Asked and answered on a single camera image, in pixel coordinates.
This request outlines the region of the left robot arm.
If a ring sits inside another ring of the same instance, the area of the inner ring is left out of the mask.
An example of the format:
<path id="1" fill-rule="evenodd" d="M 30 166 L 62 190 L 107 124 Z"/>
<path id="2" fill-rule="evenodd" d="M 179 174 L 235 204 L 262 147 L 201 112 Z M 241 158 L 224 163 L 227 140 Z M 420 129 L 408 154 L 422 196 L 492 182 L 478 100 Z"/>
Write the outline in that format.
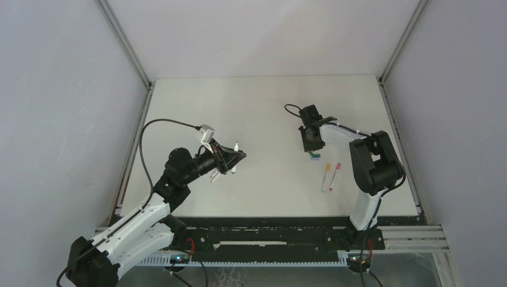
<path id="1" fill-rule="evenodd" d="M 138 207 L 91 239 L 77 238 L 61 276 L 75 286 L 116 286 L 137 263 L 159 249 L 182 248 L 185 224 L 172 215 L 189 196 L 189 184 L 211 171 L 223 175 L 246 158 L 242 150 L 212 141 L 211 149 L 191 155 L 174 149 L 162 176 Z"/>

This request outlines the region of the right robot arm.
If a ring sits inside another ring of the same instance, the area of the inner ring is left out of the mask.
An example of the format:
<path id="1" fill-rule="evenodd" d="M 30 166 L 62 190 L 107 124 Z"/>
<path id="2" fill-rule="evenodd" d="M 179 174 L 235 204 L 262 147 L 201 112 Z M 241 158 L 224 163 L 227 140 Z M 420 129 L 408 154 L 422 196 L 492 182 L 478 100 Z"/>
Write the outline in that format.
<path id="1" fill-rule="evenodd" d="M 353 177 L 360 189 L 346 231 L 346 243 L 360 249 L 369 241 L 367 230 L 377 223 L 382 198 L 406 180 L 405 169 L 389 135 L 380 130 L 367 133 L 347 127 L 334 117 L 323 117 L 315 105 L 298 110 L 299 127 L 305 152 L 315 152 L 327 144 L 348 144 Z"/>

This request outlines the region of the white pink marker pen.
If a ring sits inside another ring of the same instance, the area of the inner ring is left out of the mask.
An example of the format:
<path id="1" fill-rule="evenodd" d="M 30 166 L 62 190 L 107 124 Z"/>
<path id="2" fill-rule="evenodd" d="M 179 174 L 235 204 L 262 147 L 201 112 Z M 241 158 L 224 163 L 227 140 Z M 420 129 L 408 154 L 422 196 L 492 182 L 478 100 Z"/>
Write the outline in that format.
<path id="1" fill-rule="evenodd" d="M 337 163 L 336 167 L 335 167 L 335 170 L 334 170 L 334 174 L 332 176 L 332 180 L 331 180 L 331 183 L 329 185 L 329 190 L 330 191 L 333 191 L 334 190 L 334 187 L 335 187 L 335 183 L 337 181 L 337 178 L 338 178 L 338 175 L 339 175 L 339 172 L 341 170 L 341 163 Z"/>

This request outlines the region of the white yellow marker pen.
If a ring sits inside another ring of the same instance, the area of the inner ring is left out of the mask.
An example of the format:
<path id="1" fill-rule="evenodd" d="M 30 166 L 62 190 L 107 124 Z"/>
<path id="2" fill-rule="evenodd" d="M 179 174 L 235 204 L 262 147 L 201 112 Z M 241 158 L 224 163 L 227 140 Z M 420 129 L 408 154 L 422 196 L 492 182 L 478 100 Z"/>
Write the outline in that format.
<path id="1" fill-rule="evenodd" d="M 322 193 L 325 193 L 328 190 L 328 188 L 329 188 L 328 187 L 328 181 L 329 181 L 329 177 L 330 177 L 330 174 L 331 174 L 331 170 L 332 170 L 332 164 L 328 163 L 326 165 L 325 175 L 324 175 L 323 182 L 322 182 L 322 188 L 321 188 L 321 192 Z"/>

